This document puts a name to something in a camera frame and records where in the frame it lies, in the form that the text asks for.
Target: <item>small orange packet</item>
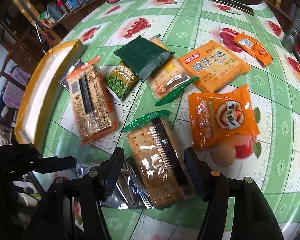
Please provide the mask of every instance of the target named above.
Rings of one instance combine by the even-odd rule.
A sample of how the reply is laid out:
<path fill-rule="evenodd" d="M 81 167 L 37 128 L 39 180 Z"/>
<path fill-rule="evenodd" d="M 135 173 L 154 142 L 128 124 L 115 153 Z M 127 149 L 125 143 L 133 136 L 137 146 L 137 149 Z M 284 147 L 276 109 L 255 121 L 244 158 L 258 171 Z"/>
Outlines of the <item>small orange packet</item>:
<path fill-rule="evenodd" d="M 213 146 L 234 134 L 260 133 L 247 85 L 227 94 L 192 93 L 188 99 L 195 149 Z"/>
<path fill-rule="evenodd" d="M 209 41 L 178 60 L 189 73 L 200 78 L 194 84 L 205 93 L 216 92 L 251 69 L 216 41 Z"/>
<path fill-rule="evenodd" d="M 238 36 L 233 37 L 236 44 L 238 44 L 241 48 L 243 48 L 246 52 L 248 52 L 251 56 L 260 60 L 263 65 L 267 66 L 271 63 L 273 58 L 269 54 L 269 52 L 265 49 L 265 47 L 260 43 L 260 41 L 247 36 L 243 33 Z"/>

